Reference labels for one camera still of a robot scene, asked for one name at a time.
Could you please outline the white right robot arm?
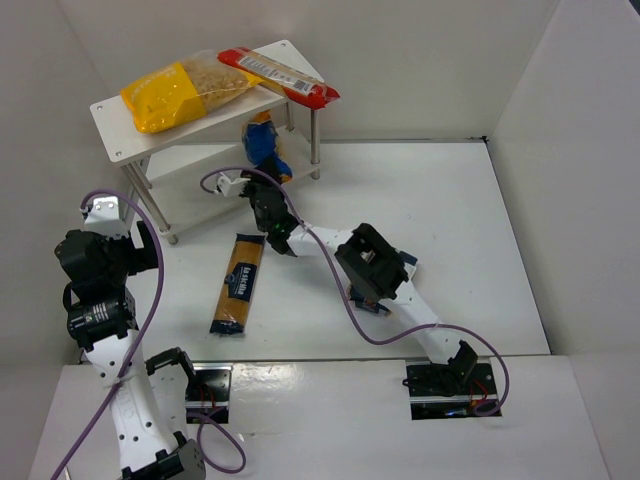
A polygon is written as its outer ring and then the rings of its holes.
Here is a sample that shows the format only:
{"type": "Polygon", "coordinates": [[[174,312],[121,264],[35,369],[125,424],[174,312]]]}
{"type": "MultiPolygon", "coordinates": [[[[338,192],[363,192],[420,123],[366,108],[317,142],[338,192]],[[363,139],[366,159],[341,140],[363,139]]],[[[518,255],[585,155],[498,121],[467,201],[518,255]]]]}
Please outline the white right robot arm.
{"type": "Polygon", "coordinates": [[[444,326],[417,292],[405,259],[370,224],[336,230],[313,226],[289,210],[274,169],[244,170],[241,195],[249,200],[258,230],[277,253],[321,256],[340,267],[364,301],[389,309],[413,334],[434,365],[436,390],[453,396],[463,390],[477,360],[474,349],[444,326]]]}

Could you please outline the blue orange pasta bag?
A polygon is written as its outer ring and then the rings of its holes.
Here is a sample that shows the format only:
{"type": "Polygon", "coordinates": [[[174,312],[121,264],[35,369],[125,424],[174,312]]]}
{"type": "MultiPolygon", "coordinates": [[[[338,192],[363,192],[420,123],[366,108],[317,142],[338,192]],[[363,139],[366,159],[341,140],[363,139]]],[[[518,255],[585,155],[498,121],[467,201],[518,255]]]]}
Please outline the blue orange pasta bag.
{"type": "Polygon", "coordinates": [[[293,179],[293,171],[285,161],[284,148],[269,110],[259,112],[243,127],[242,144],[251,165],[275,156],[286,164],[286,182],[293,179]]]}

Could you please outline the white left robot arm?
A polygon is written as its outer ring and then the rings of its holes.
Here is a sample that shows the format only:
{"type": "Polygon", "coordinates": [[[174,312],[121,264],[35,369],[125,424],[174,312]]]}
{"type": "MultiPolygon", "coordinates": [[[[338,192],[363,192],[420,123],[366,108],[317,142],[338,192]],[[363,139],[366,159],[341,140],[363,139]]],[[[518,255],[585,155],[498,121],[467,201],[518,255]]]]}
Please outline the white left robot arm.
{"type": "Polygon", "coordinates": [[[63,292],[67,330],[107,391],[124,479],[203,479],[204,460],[187,435],[185,394],[195,372],[186,353],[173,348],[150,359],[129,277],[161,269],[156,243],[143,222],[143,240],[69,231],[54,253],[70,281],[63,292]]]}

